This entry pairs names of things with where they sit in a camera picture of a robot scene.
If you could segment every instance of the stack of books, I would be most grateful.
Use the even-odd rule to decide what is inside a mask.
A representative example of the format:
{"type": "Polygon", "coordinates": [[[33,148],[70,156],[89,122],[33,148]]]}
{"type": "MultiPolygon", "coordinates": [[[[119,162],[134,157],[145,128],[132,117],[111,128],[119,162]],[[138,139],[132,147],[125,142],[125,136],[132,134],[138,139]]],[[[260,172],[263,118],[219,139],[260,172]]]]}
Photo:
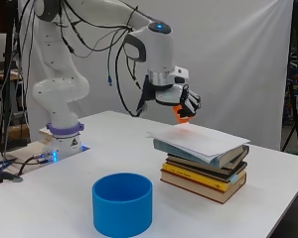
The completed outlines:
{"type": "Polygon", "coordinates": [[[242,144],[206,161],[196,151],[154,138],[155,149],[168,153],[161,181],[221,204],[246,183],[247,162],[243,159],[249,152],[247,145],[242,144]]]}

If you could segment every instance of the blue light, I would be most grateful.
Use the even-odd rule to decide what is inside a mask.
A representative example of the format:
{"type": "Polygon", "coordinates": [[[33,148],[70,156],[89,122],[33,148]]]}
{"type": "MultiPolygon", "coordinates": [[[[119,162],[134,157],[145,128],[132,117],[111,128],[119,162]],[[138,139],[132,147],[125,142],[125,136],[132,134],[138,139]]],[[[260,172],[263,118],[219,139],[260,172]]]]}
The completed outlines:
{"type": "Polygon", "coordinates": [[[57,162],[59,159],[58,159],[58,153],[57,152],[53,152],[53,162],[57,162]]]}

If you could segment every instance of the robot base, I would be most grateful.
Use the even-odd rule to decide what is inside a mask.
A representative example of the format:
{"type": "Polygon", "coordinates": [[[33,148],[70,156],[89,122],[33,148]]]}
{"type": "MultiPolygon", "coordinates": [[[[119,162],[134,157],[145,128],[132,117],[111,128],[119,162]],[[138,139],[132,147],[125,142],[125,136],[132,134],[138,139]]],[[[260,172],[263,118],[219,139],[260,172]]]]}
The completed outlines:
{"type": "Polygon", "coordinates": [[[76,155],[84,150],[85,148],[81,145],[79,139],[79,133],[66,136],[54,135],[53,140],[44,148],[44,151],[53,153],[54,162],[76,155]]]}

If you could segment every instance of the book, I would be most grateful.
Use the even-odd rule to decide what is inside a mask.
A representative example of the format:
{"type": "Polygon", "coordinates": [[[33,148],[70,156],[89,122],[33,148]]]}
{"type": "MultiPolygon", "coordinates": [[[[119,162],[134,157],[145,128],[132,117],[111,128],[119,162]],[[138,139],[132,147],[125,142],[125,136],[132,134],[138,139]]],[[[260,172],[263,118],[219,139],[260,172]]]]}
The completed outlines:
{"type": "Polygon", "coordinates": [[[220,204],[226,203],[246,183],[246,174],[244,174],[229,190],[221,191],[163,170],[161,170],[161,174],[161,181],[219,202],[220,204]]]}
{"type": "Polygon", "coordinates": [[[154,139],[210,163],[220,155],[238,148],[249,141],[224,132],[204,128],[191,123],[167,127],[150,133],[154,139]]]}
{"type": "Polygon", "coordinates": [[[247,156],[248,151],[249,151],[249,147],[244,146],[243,153],[241,155],[237,156],[231,162],[229,162],[227,164],[228,168],[225,165],[221,169],[219,169],[217,167],[214,167],[214,166],[211,166],[207,163],[197,163],[197,162],[187,160],[187,159],[184,159],[184,158],[180,158],[180,157],[177,157],[177,156],[173,156],[173,155],[170,155],[170,154],[168,154],[168,159],[170,161],[173,161],[173,162],[176,162],[176,163],[201,168],[201,169],[216,172],[216,173],[219,173],[219,174],[231,175],[232,171],[237,167],[237,165],[247,156]]]}
{"type": "MultiPolygon", "coordinates": [[[[212,159],[209,163],[207,163],[207,162],[199,159],[198,157],[196,157],[194,155],[191,155],[188,152],[185,152],[185,151],[183,151],[179,148],[176,148],[172,145],[169,145],[165,142],[154,139],[153,140],[153,145],[154,145],[154,148],[156,150],[163,151],[163,152],[166,152],[168,154],[174,155],[176,157],[187,159],[189,161],[192,161],[192,162],[204,165],[204,166],[215,167],[215,168],[218,168],[218,169],[221,169],[227,163],[230,163],[236,157],[243,154],[243,152],[245,150],[247,150],[246,155],[248,154],[248,151],[249,151],[249,148],[247,146],[243,145],[243,146],[237,147],[237,148],[225,153],[224,155],[220,155],[220,156],[212,159]]],[[[235,166],[236,164],[238,164],[238,163],[233,163],[232,165],[229,164],[228,165],[229,169],[231,167],[235,166]]]]}
{"type": "Polygon", "coordinates": [[[239,174],[236,175],[236,177],[234,177],[234,179],[232,179],[229,182],[224,182],[224,181],[216,180],[214,178],[202,176],[197,173],[181,169],[179,167],[168,165],[167,163],[163,164],[162,169],[166,172],[170,172],[172,174],[181,176],[183,178],[195,180],[197,182],[200,182],[202,184],[205,184],[207,186],[210,186],[222,191],[227,191],[234,183],[236,183],[245,174],[245,170],[242,170],[239,174]]]}
{"type": "Polygon", "coordinates": [[[200,168],[196,168],[196,167],[192,167],[192,166],[187,166],[187,165],[183,165],[177,162],[173,162],[170,161],[169,159],[167,159],[167,164],[187,170],[187,171],[191,171],[194,173],[197,173],[199,175],[202,176],[206,176],[206,177],[210,177],[212,179],[216,179],[216,180],[220,180],[223,182],[229,182],[231,180],[235,180],[236,175],[238,175],[242,170],[244,170],[247,166],[247,162],[240,162],[238,164],[238,166],[235,168],[235,170],[232,171],[231,175],[222,175],[219,173],[215,173],[212,171],[208,171],[208,170],[204,170],[204,169],[200,169],[200,168]]]}

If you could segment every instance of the orange part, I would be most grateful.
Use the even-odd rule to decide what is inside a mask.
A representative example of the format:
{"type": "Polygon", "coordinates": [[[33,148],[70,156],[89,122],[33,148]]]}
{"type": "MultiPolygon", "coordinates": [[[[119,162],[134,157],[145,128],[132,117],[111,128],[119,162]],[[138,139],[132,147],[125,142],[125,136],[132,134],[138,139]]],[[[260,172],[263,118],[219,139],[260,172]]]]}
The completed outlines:
{"type": "Polygon", "coordinates": [[[176,114],[176,118],[177,118],[177,121],[180,123],[180,124],[183,124],[183,123],[189,123],[190,119],[193,118],[193,117],[185,117],[185,118],[181,118],[180,117],[180,114],[178,113],[179,110],[182,109],[182,106],[181,105],[178,105],[178,106],[174,106],[173,107],[173,111],[175,112],[176,114]]]}

